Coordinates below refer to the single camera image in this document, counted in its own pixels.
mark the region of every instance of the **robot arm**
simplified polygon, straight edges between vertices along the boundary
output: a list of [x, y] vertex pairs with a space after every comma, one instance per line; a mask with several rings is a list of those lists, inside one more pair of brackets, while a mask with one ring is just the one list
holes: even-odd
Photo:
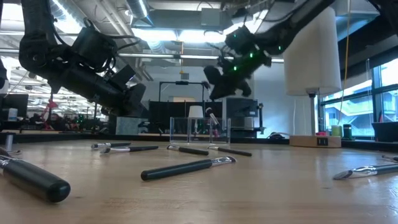
[[[28, 71], [48, 80], [57, 93], [63, 86], [106, 108], [117, 116], [139, 116], [143, 107], [143, 84], [126, 86], [135, 72], [130, 66], [113, 74], [118, 46], [114, 37], [90, 26], [82, 28], [72, 46], [59, 38], [49, 0], [22, 0], [25, 35], [20, 42], [19, 61]], [[104, 77], [97, 73], [106, 72]]]
[[[222, 75], [213, 67], [204, 69], [210, 84], [214, 85], [210, 99], [216, 100], [233, 95], [236, 89], [242, 89], [242, 86], [245, 86], [246, 92], [249, 92], [246, 79], [251, 78], [251, 74], [261, 65], [270, 67], [271, 56], [282, 54], [298, 32], [334, 1], [307, 0], [288, 13], [278, 24], [260, 34], [250, 33], [245, 26], [228, 34], [225, 44], [239, 56], [232, 61], [226, 60], [223, 56], [219, 58], [218, 65], [223, 68]], [[369, 2], [388, 19], [393, 30], [398, 33], [398, 2], [390, 0], [369, 0]]]

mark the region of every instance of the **monitor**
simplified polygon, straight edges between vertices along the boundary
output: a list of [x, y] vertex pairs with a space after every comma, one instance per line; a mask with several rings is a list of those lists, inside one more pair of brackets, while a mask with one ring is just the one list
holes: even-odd
[[9, 109], [15, 108], [18, 109], [18, 117], [25, 118], [27, 114], [27, 102], [29, 99], [28, 94], [1, 94], [2, 98], [2, 108]]
[[227, 118], [257, 118], [257, 100], [247, 98], [227, 98], [226, 116]]

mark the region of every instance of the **black utensil handle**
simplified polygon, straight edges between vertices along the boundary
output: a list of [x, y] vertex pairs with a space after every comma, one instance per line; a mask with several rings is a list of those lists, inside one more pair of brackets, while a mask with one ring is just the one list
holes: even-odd
[[171, 177], [173, 175], [185, 174], [197, 170], [210, 168], [213, 163], [211, 159], [205, 159], [202, 161], [190, 162], [187, 164], [180, 164], [176, 166], [163, 167], [152, 170], [144, 170], [141, 172], [142, 180], [153, 180], [164, 177]]
[[398, 165], [383, 165], [383, 166], [374, 166], [377, 170], [377, 174], [389, 174], [392, 172], [398, 172]]
[[22, 160], [9, 161], [3, 175], [21, 189], [49, 202], [61, 202], [70, 193], [68, 182]]
[[139, 151], [146, 151], [152, 149], [158, 149], [159, 146], [137, 146], [137, 147], [130, 147], [130, 152], [139, 152]]
[[203, 150], [199, 150], [199, 149], [189, 149], [189, 148], [184, 148], [184, 147], [180, 147], [178, 150], [180, 152], [186, 152], [186, 153], [190, 153], [190, 154], [203, 155], [203, 156], [207, 156], [209, 154], [208, 151], [203, 151]]
[[129, 146], [129, 145], [131, 145], [131, 142], [111, 143], [111, 147]]
[[241, 156], [251, 156], [250, 152], [244, 152], [244, 151], [237, 151], [237, 150], [233, 150], [233, 149], [224, 149], [224, 148], [218, 148], [218, 150], [220, 152], [228, 152], [228, 153], [232, 153], [232, 154], [237, 154], [237, 155], [241, 155]]

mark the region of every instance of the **white lamp shade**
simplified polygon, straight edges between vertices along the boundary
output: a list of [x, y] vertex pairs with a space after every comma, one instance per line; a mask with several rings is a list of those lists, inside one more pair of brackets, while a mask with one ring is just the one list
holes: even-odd
[[335, 11], [328, 7], [304, 27], [284, 52], [288, 95], [341, 90]]
[[203, 118], [203, 108], [201, 106], [189, 107], [189, 118]]

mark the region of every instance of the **desk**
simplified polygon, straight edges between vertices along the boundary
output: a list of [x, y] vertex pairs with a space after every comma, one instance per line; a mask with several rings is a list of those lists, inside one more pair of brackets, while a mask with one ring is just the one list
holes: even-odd
[[[253, 157], [151, 182], [142, 170], [206, 157], [165, 150], [99, 156], [98, 141], [18, 144], [23, 158], [59, 175], [70, 196], [49, 205], [0, 178], [1, 223], [397, 223], [398, 176], [335, 181], [339, 171], [385, 164], [381, 154], [237, 144]], [[209, 157], [225, 156], [210, 151]]]
[[16, 133], [16, 134], [59, 134], [60, 131], [52, 131], [52, 130], [22, 130], [20, 133], [19, 130], [3, 130], [3, 133]]

